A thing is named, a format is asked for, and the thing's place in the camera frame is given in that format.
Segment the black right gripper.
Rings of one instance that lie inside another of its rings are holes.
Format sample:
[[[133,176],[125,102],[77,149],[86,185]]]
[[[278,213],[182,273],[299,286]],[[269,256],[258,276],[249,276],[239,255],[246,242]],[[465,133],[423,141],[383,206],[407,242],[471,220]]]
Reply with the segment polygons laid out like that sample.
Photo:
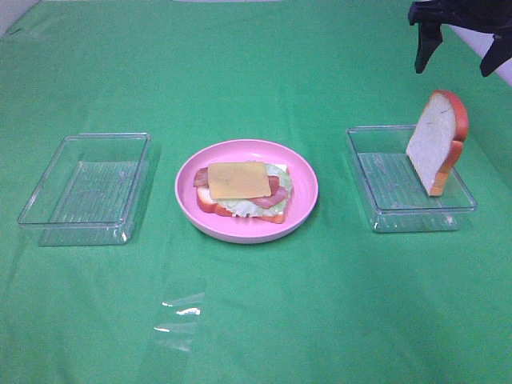
[[[413,2],[408,12],[411,25],[418,24],[418,49],[414,62],[421,74],[432,54],[442,44],[441,24],[494,34],[490,48],[482,58],[483,77],[491,75],[511,59],[510,0],[440,0]]]

